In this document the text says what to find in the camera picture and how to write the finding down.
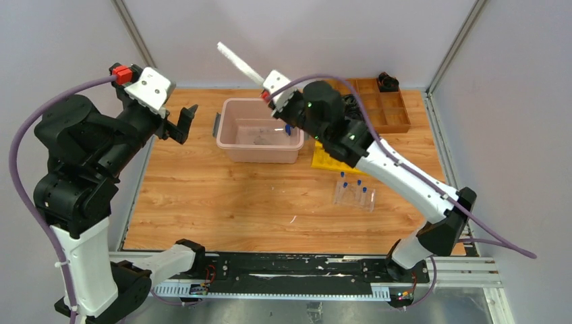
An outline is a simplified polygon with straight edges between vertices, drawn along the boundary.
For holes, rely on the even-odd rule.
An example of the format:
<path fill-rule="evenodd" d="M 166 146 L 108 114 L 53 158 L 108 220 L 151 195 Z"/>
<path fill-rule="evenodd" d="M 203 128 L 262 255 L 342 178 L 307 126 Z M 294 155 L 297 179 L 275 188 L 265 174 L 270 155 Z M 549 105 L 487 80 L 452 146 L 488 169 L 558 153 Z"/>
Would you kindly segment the yellow test tube rack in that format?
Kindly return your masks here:
<path fill-rule="evenodd" d="M 314 143 L 314 152 L 311 161 L 311 167 L 314 169 L 323 169 L 328 171 L 338 171 L 344 173 L 353 173 L 365 175 L 364 172 L 348 166 L 344 162 L 340 162 L 332 158 L 319 142 Z"/>

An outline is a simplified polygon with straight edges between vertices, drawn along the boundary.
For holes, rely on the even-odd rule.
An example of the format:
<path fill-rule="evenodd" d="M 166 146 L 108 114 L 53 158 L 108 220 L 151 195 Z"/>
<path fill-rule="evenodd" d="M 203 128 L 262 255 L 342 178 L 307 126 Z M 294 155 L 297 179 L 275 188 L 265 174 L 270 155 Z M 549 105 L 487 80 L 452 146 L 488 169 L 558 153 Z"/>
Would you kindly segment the white bin lid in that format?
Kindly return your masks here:
<path fill-rule="evenodd" d="M 217 50 L 226 59 L 230 61 L 243 75 L 253 81 L 256 85 L 262 86 L 264 78 L 250 65 L 248 65 L 241 57 L 235 54 L 229 47 L 222 42 L 217 43 Z"/>

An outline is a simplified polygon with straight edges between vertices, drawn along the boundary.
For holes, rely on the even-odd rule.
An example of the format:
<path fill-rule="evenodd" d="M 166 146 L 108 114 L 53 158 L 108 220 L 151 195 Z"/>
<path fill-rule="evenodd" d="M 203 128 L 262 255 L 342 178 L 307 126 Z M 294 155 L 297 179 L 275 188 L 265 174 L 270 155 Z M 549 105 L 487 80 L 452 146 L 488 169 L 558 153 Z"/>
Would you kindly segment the blue capped tube front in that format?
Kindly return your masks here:
<path fill-rule="evenodd" d="M 366 208 L 367 205 L 367 187 L 362 188 L 361 196 L 360 196 L 360 205 L 362 208 Z"/>

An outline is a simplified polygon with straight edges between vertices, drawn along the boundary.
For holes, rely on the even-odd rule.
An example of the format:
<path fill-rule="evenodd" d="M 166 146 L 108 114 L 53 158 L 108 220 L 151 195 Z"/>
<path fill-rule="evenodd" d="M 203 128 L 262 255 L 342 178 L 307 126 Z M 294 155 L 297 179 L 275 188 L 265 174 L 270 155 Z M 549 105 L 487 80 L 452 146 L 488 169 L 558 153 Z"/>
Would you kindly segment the clear plastic funnel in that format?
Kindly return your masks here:
<path fill-rule="evenodd" d="M 253 140 L 253 144 L 266 146 L 266 145 L 271 145 L 272 142 L 266 136 L 256 136 Z"/>

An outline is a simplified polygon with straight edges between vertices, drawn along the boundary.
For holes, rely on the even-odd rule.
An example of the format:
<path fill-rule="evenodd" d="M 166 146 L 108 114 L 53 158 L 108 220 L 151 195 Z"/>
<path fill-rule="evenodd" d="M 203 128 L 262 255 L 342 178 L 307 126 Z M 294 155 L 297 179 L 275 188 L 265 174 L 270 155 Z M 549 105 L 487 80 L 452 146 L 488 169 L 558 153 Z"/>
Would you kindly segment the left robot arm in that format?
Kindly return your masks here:
<path fill-rule="evenodd" d="M 104 83 L 121 101 L 119 115 L 101 113 L 71 90 L 47 105 L 34 128 L 49 159 L 33 201 L 64 256 L 59 265 L 71 286 L 55 310 L 71 322 L 117 323 L 161 282 L 182 273 L 198 279 L 207 270 L 204 247 L 187 239 L 138 261 L 109 258 L 111 201 L 121 172 L 152 137 L 183 144 L 198 106 L 183 108 L 172 123 L 165 105 L 175 85 L 151 67 L 115 63 Z"/>

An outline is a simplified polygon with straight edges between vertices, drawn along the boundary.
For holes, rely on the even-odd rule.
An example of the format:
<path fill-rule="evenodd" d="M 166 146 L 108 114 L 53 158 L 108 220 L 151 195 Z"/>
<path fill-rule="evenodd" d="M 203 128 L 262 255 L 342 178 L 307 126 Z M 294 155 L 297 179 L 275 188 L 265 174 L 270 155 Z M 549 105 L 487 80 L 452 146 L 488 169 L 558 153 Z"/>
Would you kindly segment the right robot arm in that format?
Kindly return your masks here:
<path fill-rule="evenodd" d="M 403 281 L 424 259 L 452 253 L 476 201 L 473 190 L 443 184 L 399 155 L 363 119 L 348 117 L 341 94 L 325 81 L 298 91 L 279 78 L 263 88 L 273 117 L 314 137 L 332 158 L 381 181 L 424 216 L 425 224 L 395 242 L 386 256 L 389 279 Z"/>

